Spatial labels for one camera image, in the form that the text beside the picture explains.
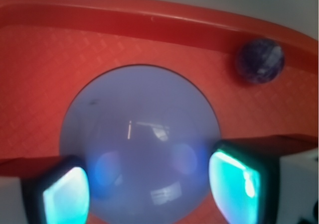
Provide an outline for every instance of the glowing light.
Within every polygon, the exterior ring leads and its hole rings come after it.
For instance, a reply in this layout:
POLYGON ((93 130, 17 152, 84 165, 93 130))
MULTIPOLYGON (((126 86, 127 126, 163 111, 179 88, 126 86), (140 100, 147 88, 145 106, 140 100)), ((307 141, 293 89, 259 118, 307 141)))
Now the glowing light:
POLYGON ((43 192, 47 224, 84 224, 89 206, 89 184, 85 171, 72 168, 43 192))
POLYGON ((242 170, 246 169, 246 167, 241 162, 239 162, 238 160, 234 159, 231 156, 228 156, 227 154, 225 154, 223 152, 216 152, 216 153, 214 153, 214 156, 216 158, 223 160, 226 163, 229 163, 229 164, 237 167, 237 168, 240 168, 242 170))
POLYGON ((244 179, 245 179, 245 191, 246 194, 253 198, 256 195, 254 183, 251 179, 251 175, 248 172, 244 172, 244 179))
POLYGON ((258 222, 260 174, 218 149, 209 160, 215 202, 229 223, 258 222))

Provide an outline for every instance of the amethyst sphere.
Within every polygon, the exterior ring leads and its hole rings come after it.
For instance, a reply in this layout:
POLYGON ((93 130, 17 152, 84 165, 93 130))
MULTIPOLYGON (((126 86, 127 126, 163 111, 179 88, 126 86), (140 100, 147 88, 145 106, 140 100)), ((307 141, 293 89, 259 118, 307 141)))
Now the amethyst sphere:
POLYGON ((236 57, 236 69, 248 82, 262 84, 275 79, 284 68, 281 46, 270 39, 256 39, 244 45, 236 57))

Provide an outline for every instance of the red plastic tray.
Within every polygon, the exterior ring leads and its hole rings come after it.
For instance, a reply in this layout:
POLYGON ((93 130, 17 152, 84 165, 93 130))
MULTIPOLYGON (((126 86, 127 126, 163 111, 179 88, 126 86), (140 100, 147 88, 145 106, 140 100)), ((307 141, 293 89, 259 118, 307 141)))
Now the red plastic tray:
MULTIPOLYGON (((223 138, 318 135, 318 42, 236 14, 155 0, 0 0, 0 158, 59 153, 78 92, 116 67, 149 63, 193 82, 223 138), (245 42, 267 37, 286 55, 275 81, 234 69, 245 42)), ((90 215, 88 223, 103 223, 90 215)), ((225 223, 211 195, 179 223, 225 223)))

